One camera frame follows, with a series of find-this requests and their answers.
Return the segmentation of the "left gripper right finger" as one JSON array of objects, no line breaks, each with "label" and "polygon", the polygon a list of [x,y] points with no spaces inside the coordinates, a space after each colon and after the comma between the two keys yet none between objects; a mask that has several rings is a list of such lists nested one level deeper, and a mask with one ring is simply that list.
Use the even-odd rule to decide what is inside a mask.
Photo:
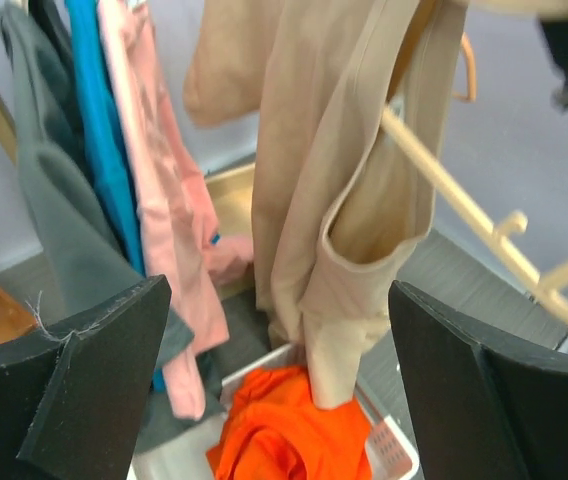
[{"label": "left gripper right finger", "polygon": [[568,480],[568,355],[402,281],[392,336],[428,479]]}]

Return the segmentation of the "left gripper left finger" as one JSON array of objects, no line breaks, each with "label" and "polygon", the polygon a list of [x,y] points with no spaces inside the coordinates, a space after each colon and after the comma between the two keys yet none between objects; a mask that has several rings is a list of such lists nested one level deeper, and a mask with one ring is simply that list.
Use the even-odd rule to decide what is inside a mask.
[{"label": "left gripper left finger", "polygon": [[170,287],[140,281],[0,345],[0,479],[124,479]]}]

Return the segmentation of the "wooden hanger with metal hook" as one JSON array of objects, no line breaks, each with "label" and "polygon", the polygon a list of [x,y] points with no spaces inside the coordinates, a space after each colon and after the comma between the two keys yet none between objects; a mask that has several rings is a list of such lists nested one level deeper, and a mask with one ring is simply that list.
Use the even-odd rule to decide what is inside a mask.
[{"label": "wooden hanger with metal hook", "polygon": [[454,92],[452,96],[461,102],[474,103],[477,99],[477,70],[475,53],[466,33],[462,34],[460,40],[460,52],[465,65],[466,92]]}]

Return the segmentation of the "wooden hanger beige shirt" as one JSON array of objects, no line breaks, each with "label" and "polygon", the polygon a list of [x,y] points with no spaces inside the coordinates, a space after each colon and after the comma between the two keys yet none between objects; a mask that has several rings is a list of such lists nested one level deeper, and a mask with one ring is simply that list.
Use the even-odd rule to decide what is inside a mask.
[{"label": "wooden hanger beige shirt", "polygon": [[[438,1],[418,3],[396,58],[389,85],[389,95],[404,76],[417,44],[434,15],[437,3]],[[526,3],[526,1],[522,3],[505,1],[498,8],[511,13],[533,12],[540,17],[568,17],[568,1],[531,1],[528,5]],[[384,108],[380,126],[388,136],[393,138],[407,158],[449,203],[458,216],[533,294],[537,302],[568,324],[568,299],[560,291],[568,286],[568,260],[541,275],[509,238],[513,233],[523,234],[526,231],[528,225],[526,215],[521,211],[513,211],[503,221],[494,224],[405,123],[392,113],[390,107]]]}]

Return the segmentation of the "pink t shirt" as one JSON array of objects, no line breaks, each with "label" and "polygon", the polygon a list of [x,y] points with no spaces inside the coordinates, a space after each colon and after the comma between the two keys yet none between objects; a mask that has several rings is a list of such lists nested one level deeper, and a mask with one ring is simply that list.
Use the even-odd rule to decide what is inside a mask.
[{"label": "pink t shirt", "polygon": [[182,142],[148,6],[101,1],[100,37],[134,178],[145,270],[169,282],[173,310],[193,339],[162,368],[173,414],[200,419],[206,400],[196,357],[229,338],[217,286],[253,260],[245,235],[218,234],[204,176]]}]

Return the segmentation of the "orange t shirt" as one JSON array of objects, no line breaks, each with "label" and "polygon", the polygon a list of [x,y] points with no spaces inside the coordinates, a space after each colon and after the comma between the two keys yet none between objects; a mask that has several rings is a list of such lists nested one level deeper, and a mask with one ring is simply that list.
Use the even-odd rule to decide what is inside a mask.
[{"label": "orange t shirt", "polygon": [[355,398],[317,408],[305,367],[257,368],[235,392],[207,460],[220,480],[370,479],[370,432]]}]

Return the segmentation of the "beige t shirt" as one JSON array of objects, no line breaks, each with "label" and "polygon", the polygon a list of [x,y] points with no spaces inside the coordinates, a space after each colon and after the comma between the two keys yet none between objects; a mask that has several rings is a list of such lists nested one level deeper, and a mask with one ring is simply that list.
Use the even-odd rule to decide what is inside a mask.
[{"label": "beige t shirt", "polygon": [[380,128],[397,100],[441,145],[466,17],[451,1],[209,1],[183,100],[212,127],[259,115],[256,301],[306,349],[313,400],[348,402],[389,329],[387,294],[428,234],[434,190]]}]

